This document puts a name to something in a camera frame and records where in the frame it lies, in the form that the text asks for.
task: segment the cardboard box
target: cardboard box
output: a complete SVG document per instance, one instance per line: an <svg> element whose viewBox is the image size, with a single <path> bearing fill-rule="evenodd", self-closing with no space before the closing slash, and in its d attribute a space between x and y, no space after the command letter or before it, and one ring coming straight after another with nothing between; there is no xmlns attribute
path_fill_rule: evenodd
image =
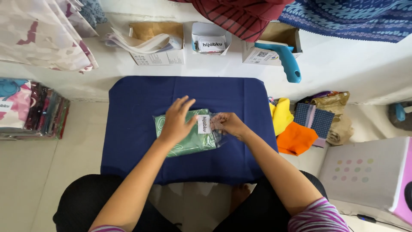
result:
<svg viewBox="0 0 412 232"><path fill-rule="evenodd" d="M286 43L293 46L293 56L297 58L303 53L300 47L299 29L287 24L270 22L260 40ZM242 41L242 59L245 64L265 64L281 66L279 55L272 50L255 47L255 43Z"/></svg>
<svg viewBox="0 0 412 232"><path fill-rule="evenodd" d="M129 36L147 41L159 34L169 34L182 38L182 49L157 52L150 55L137 55L130 53L139 66L151 66L151 65L182 65L185 64L184 48L185 39L183 35L183 24L175 22L143 22L143 23L131 23Z"/></svg>
<svg viewBox="0 0 412 232"><path fill-rule="evenodd" d="M207 23L200 23L196 22L192 25L192 49L193 53L195 54L202 54L197 53L195 48L195 41L193 39L194 36L225 36L226 42L225 47L226 49L221 54L213 54L212 55L226 55L227 50L229 49L230 44L232 43L232 34L227 30L219 27L216 24L207 24Z"/></svg>

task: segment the hand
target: hand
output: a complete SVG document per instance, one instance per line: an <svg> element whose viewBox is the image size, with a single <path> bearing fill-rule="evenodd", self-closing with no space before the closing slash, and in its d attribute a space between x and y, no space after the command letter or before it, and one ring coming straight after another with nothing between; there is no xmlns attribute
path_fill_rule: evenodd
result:
<svg viewBox="0 0 412 232"><path fill-rule="evenodd" d="M235 113L218 113L211 121L214 130L222 130L243 142L244 135L251 131Z"/></svg>
<svg viewBox="0 0 412 232"><path fill-rule="evenodd" d="M187 123L185 122L189 108L196 101L195 99L187 101L187 99L189 99L188 96L176 99L166 111L165 122L158 140L174 146L189 134L196 124L198 116L195 115Z"/></svg>

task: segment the forearm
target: forearm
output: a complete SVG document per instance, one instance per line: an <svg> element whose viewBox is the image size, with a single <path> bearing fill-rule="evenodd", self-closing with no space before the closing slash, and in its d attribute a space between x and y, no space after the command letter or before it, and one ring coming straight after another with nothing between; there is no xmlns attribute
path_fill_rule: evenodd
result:
<svg viewBox="0 0 412 232"><path fill-rule="evenodd" d="M136 167L104 205L91 229L100 225L114 225L132 231L142 213L150 188L173 146L155 140Z"/></svg>
<svg viewBox="0 0 412 232"><path fill-rule="evenodd" d="M322 197L297 168L253 131L245 133L243 140L291 215L302 212L307 205Z"/></svg>

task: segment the white floor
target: white floor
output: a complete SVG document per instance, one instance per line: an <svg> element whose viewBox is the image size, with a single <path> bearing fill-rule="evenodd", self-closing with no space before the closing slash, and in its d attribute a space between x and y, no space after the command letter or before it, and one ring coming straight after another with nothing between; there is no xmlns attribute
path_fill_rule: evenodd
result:
<svg viewBox="0 0 412 232"><path fill-rule="evenodd" d="M8 232L56 231L52 216L64 189L75 179L100 173L108 103L74 102L60 141L0 142L0 225ZM356 132L352 142L408 135L391 126L385 106L350 105L346 112ZM282 154L315 176L326 149L312 147L299 157ZM176 183L153 186L149 200L183 231L212 231L227 215L230 186ZM355 232L395 231L346 219Z"/></svg>

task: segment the striped sleeve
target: striped sleeve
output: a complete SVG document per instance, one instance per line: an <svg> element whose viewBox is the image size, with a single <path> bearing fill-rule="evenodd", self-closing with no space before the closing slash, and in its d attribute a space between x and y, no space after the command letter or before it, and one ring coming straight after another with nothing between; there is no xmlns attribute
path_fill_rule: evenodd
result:
<svg viewBox="0 0 412 232"><path fill-rule="evenodd" d="M122 228L112 226L112 225L101 225L93 230L90 230L90 232L125 232Z"/></svg>
<svg viewBox="0 0 412 232"><path fill-rule="evenodd" d="M308 205L293 216L288 224L289 232L350 232L336 207L324 197Z"/></svg>

